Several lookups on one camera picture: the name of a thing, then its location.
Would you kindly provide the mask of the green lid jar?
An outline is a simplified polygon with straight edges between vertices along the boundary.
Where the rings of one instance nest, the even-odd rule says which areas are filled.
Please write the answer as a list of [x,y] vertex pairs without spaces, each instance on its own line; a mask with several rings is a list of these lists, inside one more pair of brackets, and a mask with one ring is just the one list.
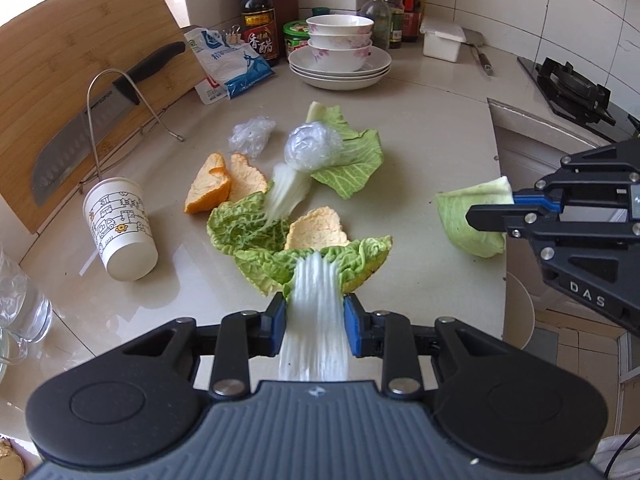
[[305,47],[310,39],[308,24],[305,20],[290,21],[283,25],[283,37],[286,57],[299,48]]

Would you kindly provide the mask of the dark vinegar bottle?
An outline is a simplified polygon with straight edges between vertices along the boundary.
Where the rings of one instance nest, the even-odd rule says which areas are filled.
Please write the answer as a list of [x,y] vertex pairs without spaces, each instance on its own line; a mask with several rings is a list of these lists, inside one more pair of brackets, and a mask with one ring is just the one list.
[[265,61],[275,66],[280,49],[276,11],[271,0],[243,0],[241,3],[243,40]]

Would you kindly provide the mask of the white lidded plastic box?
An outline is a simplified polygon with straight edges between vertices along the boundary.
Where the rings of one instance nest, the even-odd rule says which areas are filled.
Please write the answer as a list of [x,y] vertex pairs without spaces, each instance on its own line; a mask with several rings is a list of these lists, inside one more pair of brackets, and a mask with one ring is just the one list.
[[420,33],[423,35],[423,55],[427,58],[455,63],[462,44],[466,43],[460,25],[439,18],[424,16]]

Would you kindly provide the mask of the white plate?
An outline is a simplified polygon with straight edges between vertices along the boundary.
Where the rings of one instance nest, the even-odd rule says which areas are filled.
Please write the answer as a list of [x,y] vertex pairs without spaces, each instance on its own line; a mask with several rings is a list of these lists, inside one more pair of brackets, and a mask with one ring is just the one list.
[[295,50],[288,62],[310,74],[329,76],[369,76],[386,70],[392,57],[384,50],[367,46],[358,49],[320,49],[306,46]]
[[300,70],[296,70],[294,67],[291,67],[290,71],[299,77],[305,84],[309,84],[314,88],[330,91],[355,91],[369,88],[380,82],[390,72],[390,70],[386,70],[385,72],[372,76],[356,78],[320,77],[301,72]]

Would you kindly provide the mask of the floral white bowl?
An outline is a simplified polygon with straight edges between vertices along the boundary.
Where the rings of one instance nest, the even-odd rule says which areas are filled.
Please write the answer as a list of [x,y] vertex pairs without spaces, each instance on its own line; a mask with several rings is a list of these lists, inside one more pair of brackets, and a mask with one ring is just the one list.
[[374,21],[352,14],[326,14],[307,18],[306,24],[311,34],[352,36],[368,34]]
[[371,47],[355,50],[326,50],[309,45],[312,55],[312,67],[325,72],[356,72],[363,68],[370,56]]
[[309,44],[315,48],[326,50],[355,50],[370,47],[370,34],[358,35],[322,35],[312,32]]

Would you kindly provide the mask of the bamboo cutting board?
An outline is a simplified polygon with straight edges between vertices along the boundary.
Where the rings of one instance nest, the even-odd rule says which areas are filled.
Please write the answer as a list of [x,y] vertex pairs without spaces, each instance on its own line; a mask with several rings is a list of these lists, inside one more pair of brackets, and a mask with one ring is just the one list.
[[32,197],[41,149],[129,70],[183,33],[165,0],[46,0],[1,27],[1,195],[36,232],[93,166],[84,159],[43,205]]

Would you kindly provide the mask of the bottom floral white bowl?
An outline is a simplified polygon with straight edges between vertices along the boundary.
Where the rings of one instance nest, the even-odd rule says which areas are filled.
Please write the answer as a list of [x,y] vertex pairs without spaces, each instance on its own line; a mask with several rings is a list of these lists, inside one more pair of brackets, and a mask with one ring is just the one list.
[[309,45],[312,55],[312,67],[325,72],[356,72],[363,68],[370,56],[371,47],[355,50],[326,50]]

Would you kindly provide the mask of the crumpled clear plastic wrap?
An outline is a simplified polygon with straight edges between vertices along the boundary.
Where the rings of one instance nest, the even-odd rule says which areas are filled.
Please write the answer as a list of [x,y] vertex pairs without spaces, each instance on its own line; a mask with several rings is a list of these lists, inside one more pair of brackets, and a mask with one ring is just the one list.
[[289,135],[284,146],[284,161],[293,169],[312,174],[333,166],[343,148],[340,134],[323,122],[305,122]]

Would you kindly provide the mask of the clear glass jar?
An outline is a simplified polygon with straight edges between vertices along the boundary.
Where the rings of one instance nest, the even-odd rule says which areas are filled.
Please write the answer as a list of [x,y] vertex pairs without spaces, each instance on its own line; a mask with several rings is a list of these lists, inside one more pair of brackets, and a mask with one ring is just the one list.
[[34,281],[1,251],[1,377],[9,366],[21,363],[29,349],[47,336],[52,304]]

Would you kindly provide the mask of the printed white paper cup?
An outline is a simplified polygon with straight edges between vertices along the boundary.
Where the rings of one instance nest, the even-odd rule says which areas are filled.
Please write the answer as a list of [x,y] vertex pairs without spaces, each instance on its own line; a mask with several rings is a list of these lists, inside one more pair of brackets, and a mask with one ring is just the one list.
[[155,268],[158,251],[136,182],[124,177],[99,181],[86,194],[82,212],[111,278],[133,282]]

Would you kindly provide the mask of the napa cabbage leaf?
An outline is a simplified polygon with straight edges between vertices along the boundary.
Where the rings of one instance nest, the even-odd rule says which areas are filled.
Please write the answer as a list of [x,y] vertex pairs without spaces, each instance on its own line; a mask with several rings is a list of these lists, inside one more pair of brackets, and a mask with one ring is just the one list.
[[279,378],[286,382],[344,382],[349,375],[345,296],[386,261],[393,237],[367,237],[322,249],[259,248],[233,256],[247,281],[286,301]]
[[310,174],[279,162],[266,192],[225,202],[210,213],[206,231],[212,245],[225,255],[238,250],[283,249],[290,228],[288,218],[310,187]]

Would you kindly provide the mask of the lower white plate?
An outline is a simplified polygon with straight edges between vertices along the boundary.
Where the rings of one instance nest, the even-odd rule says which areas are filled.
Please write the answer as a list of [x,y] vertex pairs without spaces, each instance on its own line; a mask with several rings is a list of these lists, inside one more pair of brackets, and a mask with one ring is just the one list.
[[294,67],[291,67],[290,71],[299,77],[305,84],[309,84],[314,88],[330,91],[355,91],[369,88],[380,82],[390,72],[390,70],[386,70],[385,72],[372,76],[356,78],[320,77],[301,72],[300,70],[296,70]]

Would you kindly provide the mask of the large green cabbage leaf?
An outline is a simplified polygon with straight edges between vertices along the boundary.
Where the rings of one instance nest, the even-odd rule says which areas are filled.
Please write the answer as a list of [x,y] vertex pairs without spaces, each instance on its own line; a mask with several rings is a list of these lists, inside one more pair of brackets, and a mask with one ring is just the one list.
[[483,259],[506,251],[501,217],[494,216],[492,206],[513,204],[512,188],[506,176],[435,196],[440,223],[450,243],[468,255]]

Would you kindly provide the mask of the top floral white bowl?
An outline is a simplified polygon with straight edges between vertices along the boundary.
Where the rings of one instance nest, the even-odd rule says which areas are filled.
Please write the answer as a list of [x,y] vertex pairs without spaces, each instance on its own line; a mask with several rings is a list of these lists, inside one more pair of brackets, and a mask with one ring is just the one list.
[[374,21],[352,14],[326,14],[307,18],[306,24],[311,34],[352,36],[368,34]]

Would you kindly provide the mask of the top white plate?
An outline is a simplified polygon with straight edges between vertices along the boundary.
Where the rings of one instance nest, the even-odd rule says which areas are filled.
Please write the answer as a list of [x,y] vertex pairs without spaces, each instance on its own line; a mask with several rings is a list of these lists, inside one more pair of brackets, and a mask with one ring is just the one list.
[[329,76],[369,76],[386,70],[392,57],[384,50],[367,46],[358,49],[320,49],[306,46],[295,50],[288,62],[310,74]]

